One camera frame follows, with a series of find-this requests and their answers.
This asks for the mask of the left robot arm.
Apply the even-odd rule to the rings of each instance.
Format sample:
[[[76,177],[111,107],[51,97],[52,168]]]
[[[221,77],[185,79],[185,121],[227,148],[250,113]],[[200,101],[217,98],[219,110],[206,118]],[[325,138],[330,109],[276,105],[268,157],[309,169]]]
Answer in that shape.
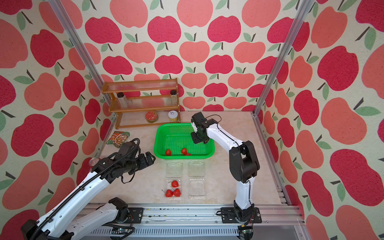
[[[156,158],[141,153],[140,140],[123,143],[119,151],[99,160],[86,178],[67,197],[37,221],[28,220],[21,227],[25,240],[79,240],[101,226],[134,221],[128,204],[118,197],[78,220],[76,216],[102,190],[125,173],[136,172],[154,164]]]

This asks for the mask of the green plastic basket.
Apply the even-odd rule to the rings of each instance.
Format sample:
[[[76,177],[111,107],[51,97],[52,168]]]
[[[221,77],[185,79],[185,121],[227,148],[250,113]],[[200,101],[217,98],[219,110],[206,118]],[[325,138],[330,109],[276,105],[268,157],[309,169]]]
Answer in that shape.
[[[210,140],[207,144],[194,144],[192,132],[193,128],[188,123],[161,125],[156,133],[155,155],[164,160],[200,160],[212,157],[216,150],[214,141]],[[191,156],[183,155],[181,153],[183,148],[186,148]],[[171,150],[171,156],[166,156],[167,149]]]

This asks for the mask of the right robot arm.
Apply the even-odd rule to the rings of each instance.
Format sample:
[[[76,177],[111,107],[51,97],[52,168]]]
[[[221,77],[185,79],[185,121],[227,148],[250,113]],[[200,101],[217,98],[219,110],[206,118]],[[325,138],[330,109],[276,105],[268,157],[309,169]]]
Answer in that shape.
[[[207,119],[199,112],[192,116],[192,140],[195,144],[207,144],[210,140],[218,143],[229,154],[229,168],[237,181],[237,194],[232,216],[241,224],[248,224],[256,217],[253,203],[253,186],[260,163],[251,141],[242,141],[224,130],[218,121]]]

